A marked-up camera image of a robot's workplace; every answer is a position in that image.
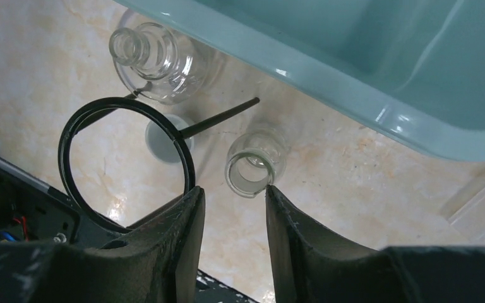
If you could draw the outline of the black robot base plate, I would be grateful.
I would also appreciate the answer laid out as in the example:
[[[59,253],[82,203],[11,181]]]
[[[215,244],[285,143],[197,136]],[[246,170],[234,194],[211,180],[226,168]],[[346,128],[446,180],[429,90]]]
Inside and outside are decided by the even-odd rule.
[[[139,226],[182,197],[147,215]],[[0,158],[0,242],[51,241],[87,249],[101,248],[123,235],[98,227],[65,194]],[[198,269],[193,302],[249,301]]]

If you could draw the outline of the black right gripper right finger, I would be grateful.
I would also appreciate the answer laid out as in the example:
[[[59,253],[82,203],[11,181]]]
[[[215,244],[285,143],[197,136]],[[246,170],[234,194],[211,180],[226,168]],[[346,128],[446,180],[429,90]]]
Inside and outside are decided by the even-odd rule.
[[[277,302],[485,302],[484,246],[389,246],[347,239],[265,193]]]

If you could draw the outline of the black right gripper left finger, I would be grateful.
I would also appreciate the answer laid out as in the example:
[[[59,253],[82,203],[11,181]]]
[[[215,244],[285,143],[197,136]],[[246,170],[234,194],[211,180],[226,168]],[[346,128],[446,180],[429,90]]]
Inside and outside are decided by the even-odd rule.
[[[205,192],[101,248],[0,242],[0,302],[193,302]]]

